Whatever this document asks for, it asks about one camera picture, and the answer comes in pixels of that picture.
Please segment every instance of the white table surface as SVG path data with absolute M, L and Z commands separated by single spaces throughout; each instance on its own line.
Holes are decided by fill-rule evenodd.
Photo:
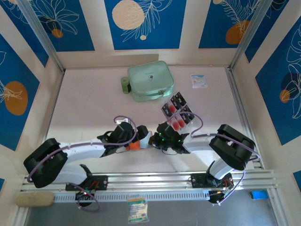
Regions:
M 180 91 L 191 110 L 204 121 L 198 133 L 216 131 L 228 124 L 243 132 L 237 108 L 223 67 L 170 66 L 174 78 L 174 93 Z M 203 74 L 207 88 L 193 89 L 190 75 Z M 120 78 L 127 68 L 97 68 L 66 70 L 47 138 L 58 142 L 86 141 L 114 130 L 113 118 L 131 117 L 136 125 L 156 131 L 165 120 L 161 111 L 164 99 L 135 102 L 131 94 L 123 94 Z M 200 126 L 195 119 L 192 130 Z M 101 159 L 84 159 L 73 164 L 85 164 L 92 172 L 173 172 L 206 170 L 219 157 L 214 151 L 192 154 L 164 155 L 158 149 L 145 149 L 112 154 Z

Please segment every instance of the gray floor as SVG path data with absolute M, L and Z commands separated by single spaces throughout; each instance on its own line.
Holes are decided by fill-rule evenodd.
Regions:
M 81 211 L 74 203 L 31 208 L 27 226 L 127 226 L 127 203 L 101 203 L 98 213 Z M 269 200 L 252 200 L 249 191 L 236 191 L 222 206 L 208 201 L 149 202 L 150 221 L 143 226 L 276 226 Z

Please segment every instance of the orange part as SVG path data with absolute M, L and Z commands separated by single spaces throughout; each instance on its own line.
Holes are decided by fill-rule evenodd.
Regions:
M 129 146 L 127 146 L 127 151 L 129 150 L 140 150 L 139 141 L 136 141 L 135 143 L 130 143 Z
M 286 89 L 282 90 L 280 93 L 280 100 L 283 103 L 287 103 L 290 100 L 290 92 Z
M 52 31 L 51 31 L 51 33 L 52 33 L 52 35 L 53 36 L 55 36 L 56 38 L 58 38 L 58 39 L 60 39 L 60 38 L 62 38 L 63 37 L 63 32 L 61 31 L 61 30 L 59 30 L 59 29 L 53 29 Z

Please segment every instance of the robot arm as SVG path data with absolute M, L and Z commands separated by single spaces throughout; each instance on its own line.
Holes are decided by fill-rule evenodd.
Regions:
M 56 139 L 46 140 L 25 161 L 24 166 L 32 174 L 32 181 L 37 188 L 45 187 L 51 183 L 74 183 L 87 185 L 92 181 L 92 174 L 85 165 L 71 165 L 69 163 L 85 158 L 101 158 L 111 155 L 126 145 L 118 145 L 130 140 L 135 132 L 133 127 L 122 122 L 114 131 L 108 131 L 97 138 L 80 143 L 58 143 Z M 145 126 L 138 126 L 135 138 L 131 143 L 147 139 L 149 132 Z M 49 156 L 53 151 L 61 151 Z
M 214 137 L 210 143 L 208 137 Z M 191 137 L 189 133 L 180 135 L 165 122 L 158 126 L 149 144 L 162 150 L 172 148 L 178 154 L 214 150 L 220 159 L 212 162 L 202 177 L 201 183 L 206 187 L 218 187 L 233 170 L 244 170 L 255 148 L 254 141 L 226 124 L 217 133 Z

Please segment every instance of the beige sponge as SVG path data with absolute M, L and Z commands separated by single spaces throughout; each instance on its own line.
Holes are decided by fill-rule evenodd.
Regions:
M 29 192 L 20 194 L 16 198 L 19 207 L 42 207 L 51 206 L 55 195 L 52 192 Z

